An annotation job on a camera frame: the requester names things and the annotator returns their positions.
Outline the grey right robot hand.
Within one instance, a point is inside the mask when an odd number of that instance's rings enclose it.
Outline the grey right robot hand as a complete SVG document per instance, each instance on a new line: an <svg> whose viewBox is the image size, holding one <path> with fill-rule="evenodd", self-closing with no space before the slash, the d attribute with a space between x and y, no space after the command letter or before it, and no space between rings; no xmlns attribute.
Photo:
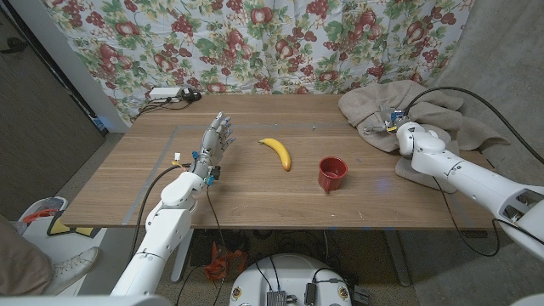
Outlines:
<svg viewBox="0 0 544 306"><path fill-rule="evenodd" d="M381 132L395 134L401 125L411 120L405 110L394 109L384 105L379 106L379 116L381 119L379 123L373 124L370 122L367 127L363 128L365 134Z"/></svg>

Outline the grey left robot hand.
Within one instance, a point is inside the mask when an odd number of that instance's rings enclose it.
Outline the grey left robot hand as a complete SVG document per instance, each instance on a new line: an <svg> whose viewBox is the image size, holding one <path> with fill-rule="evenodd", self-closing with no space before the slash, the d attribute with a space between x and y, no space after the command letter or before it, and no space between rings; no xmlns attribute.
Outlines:
<svg viewBox="0 0 544 306"><path fill-rule="evenodd" d="M230 126L231 118L220 111L205 130L200 149L193 153L190 172L203 179L209 176L211 169L220 163L224 152L235 141L231 137Z"/></svg>

